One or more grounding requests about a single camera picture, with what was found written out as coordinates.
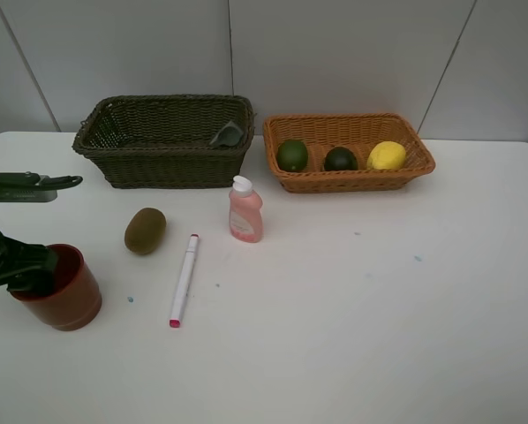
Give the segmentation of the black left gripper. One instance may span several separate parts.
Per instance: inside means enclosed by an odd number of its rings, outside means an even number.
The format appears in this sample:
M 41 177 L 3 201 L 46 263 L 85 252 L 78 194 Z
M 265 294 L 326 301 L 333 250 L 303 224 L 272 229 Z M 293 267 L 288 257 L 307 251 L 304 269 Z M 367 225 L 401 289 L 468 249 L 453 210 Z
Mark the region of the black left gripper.
M 13 294 L 50 295 L 57 254 L 43 245 L 5 237 L 0 231 L 0 286 Z

